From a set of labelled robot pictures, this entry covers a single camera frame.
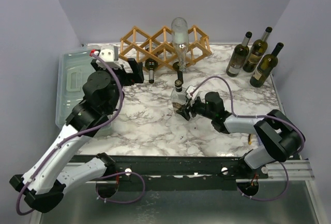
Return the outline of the green wine bottle brown label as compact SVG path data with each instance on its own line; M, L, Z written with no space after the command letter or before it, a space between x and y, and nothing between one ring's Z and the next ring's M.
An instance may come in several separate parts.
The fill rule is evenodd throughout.
M146 51L150 51L152 48L156 48L157 46L152 42L151 44L147 44L145 46ZM158 67L158 62L152 58L148 58L145 61L145 68L148 70L148 82L149 84L154 84L155 82L155 70Z

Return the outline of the clear round glass bottle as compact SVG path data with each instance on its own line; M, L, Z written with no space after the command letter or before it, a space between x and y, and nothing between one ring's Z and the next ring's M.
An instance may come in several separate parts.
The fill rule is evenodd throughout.
M184 18L177 17L171 23L172 43L178 56L179 70L186 70L186 54L189 46L188 25Z

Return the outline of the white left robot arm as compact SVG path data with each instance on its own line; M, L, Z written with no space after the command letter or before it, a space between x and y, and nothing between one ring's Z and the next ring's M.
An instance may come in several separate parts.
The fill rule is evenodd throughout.
M97 178L109 180L119 176L115 161L106 153L97 154L73 170L64 168L87 141L116 119L124 101L123 87L144 82L142 63L134 58L129 58L128 63L131 72L123 66L111 68L100 57L94 57L91 66L95 71L82 87L83 99L72 109L53 144L31 169L9 181L19 193L19 215L24 215L21 200L32 211L47 213L75 187Z

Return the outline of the clear square glass bottle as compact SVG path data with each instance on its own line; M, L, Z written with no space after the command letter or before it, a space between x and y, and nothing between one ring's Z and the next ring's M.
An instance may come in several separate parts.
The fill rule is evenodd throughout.
M181 116L185 115L183 109L186 105L186 101L186 88L183 87L182 81L177 79L174 82L174 88L171 92L171 102L175 114Z

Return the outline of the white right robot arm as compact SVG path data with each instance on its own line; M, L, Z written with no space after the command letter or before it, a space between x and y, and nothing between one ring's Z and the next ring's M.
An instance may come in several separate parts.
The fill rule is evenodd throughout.
M186 95L183 103L175 103L175 113L190 120L196 115L211 120L216 131L224 134L246 133L260 138L262 145L246 153L238 165L238 173L250 178L257 168L274 161L285 162L305 143L305 137L279 110L261 116L235 116L225 110L218 92L208 92L205 100Z

